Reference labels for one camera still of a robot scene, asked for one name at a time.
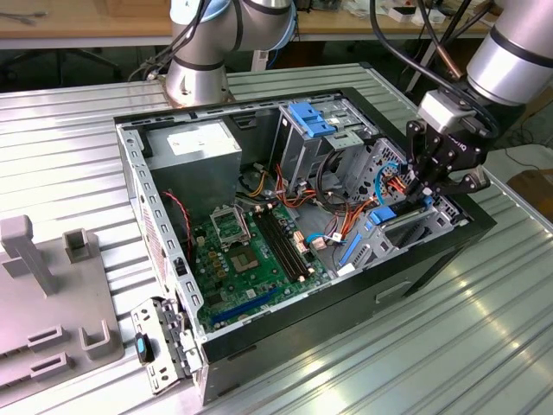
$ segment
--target ribbed metal surface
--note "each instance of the ribbed metal surface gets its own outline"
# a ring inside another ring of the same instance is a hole
[[[399,128],[412,106],[357,65],[237,74],[238,99],[355,86]],[[6,409],[196,413],[187,383],[153,399],[129,310],[160,295],[124,190],[111,117],[167,107],[156,83],[0,96],[0,217],[36,240],[99,236],[127,346],[121,361]],[[551,413],[553,245],[497,187],[475,196],[498,225],[423,292],[243,386],[203,413]]]

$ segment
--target yellow wire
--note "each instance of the yellow wire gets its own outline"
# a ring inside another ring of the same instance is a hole
[[[259,181],[259,186],[257,186],[256,190],[253,193],[250,193],[248,196],[255,197],[262,192],[266,174],[266,172],[263,172],[263,174],[261,175],[261,180]]]

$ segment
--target ram slot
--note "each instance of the ram slot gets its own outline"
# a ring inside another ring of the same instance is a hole
[[[308,269],[297,253],[297,250],[288,240],[277,218],[269,212],[256,214],[253,220],[256,222],[269,248],[275,254],[279,264],[286,272],[288,280],[293,283],[300,277],[306,278],[308,276]]]

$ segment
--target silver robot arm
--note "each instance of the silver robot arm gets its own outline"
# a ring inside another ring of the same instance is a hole
[[[474,90],[502,105],[535,98],[553,75],[553,1],[510,0],[468,64]]]
[[[487,152],[553,77],[553,1],[507,0],[467,67],[467,77],[425,94],[407,124],[406,194],[473,193],[489,186]],[[458,182],[451,172],[470,169]]]
[[[200,0],[172,0],[174,38],[193,21],[199,4]],[[184,106],[227,100],[225,56],[237,50],[279,49],[295,28],[293,0],[211,0],[193,39],[171,61],[169,97]]]

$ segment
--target desk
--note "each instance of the desk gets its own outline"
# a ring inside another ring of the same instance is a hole
[[[356,87],[400,129],[415,116],[408,100],[359,65],[229,75],[238,100],[340,86]],[[128,201],[112,117],[168,108],[159,83],[2,94],[0,107],[0,217],[28,214],[38,240],[75,227],[98,235],[126,346],[120,361],[2,413],[198,412],[192,381],[152,397],[132,343],[130,310],[161,289]],[[2,212],[9,198],[18,209]],[[473,198],[498,225],[424,290],[202,413],[550,414],[551,226],[500,182]]]
[[[115,46],[166,45],[171,42],[171,24],[166,18],[108,16],[104,0],[0,0],[0,10],[33,12],[45,10],[35,27],[0,19],[0,49],[99,48]],[[299,12],[299,33],[295,41],[376,40],[368,19],[350,13],[312,10]],[[381,29],[390,39],[414,39],[421,31],[413,23],[399,23],[379,16]],[[442,32],[448,21],[437,26]],[[484,37],[489,28],[475,24],[462,37]],[[252,70],[263,70],[267,54],[254,54]]]

